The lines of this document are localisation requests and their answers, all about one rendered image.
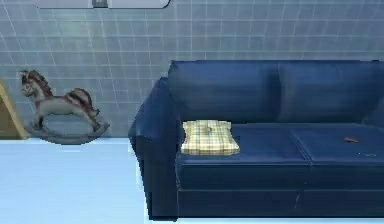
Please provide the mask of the yellow plaid cushion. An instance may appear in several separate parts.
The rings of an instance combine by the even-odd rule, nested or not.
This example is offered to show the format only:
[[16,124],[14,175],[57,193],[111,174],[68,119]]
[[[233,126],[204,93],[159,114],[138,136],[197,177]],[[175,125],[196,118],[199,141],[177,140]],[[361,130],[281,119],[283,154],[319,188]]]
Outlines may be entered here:
[[221,120],[194,120],[183,123],[185,138],[181,152],[188,155],[234,155],[240,146],[234,140],[231,123]]

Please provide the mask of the dark blue sofa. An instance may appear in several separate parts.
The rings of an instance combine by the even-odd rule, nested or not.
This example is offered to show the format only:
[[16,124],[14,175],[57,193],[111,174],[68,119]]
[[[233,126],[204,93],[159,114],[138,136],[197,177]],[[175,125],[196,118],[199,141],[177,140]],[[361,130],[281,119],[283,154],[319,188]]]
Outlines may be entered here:
[[[194,120],[240,152],[183,154]],[[152,220],[384,218],[384,61],[174,61],[128,136]]]

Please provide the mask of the grey rocking horse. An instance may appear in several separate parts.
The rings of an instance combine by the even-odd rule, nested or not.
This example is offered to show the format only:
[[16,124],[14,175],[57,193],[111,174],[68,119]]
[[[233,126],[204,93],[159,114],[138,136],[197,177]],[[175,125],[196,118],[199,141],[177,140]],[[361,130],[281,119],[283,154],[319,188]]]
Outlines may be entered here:
[[[35,113],[25,129],[38,138],[54,144],[81,145],[101,137],[109,128],[107,122],[99,123],[96,117],[100,110],[93,107],[89,92],[83,88],[73,88],[61,96],[52,93],[46,78],[36,70],[21,70],[21,92],[32,97]],[[83,118],[92,131],[83,134],[65,134],[46,127],[44,119],[50,115],[74,115]]]

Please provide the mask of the tan wooden furniture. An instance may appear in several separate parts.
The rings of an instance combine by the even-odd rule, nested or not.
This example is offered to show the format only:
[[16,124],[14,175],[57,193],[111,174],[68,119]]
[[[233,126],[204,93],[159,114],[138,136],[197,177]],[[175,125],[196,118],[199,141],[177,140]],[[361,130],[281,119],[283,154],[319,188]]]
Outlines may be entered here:
[[26,140],[29,133],[17,113],[6,83],[0,77],[0,140]]

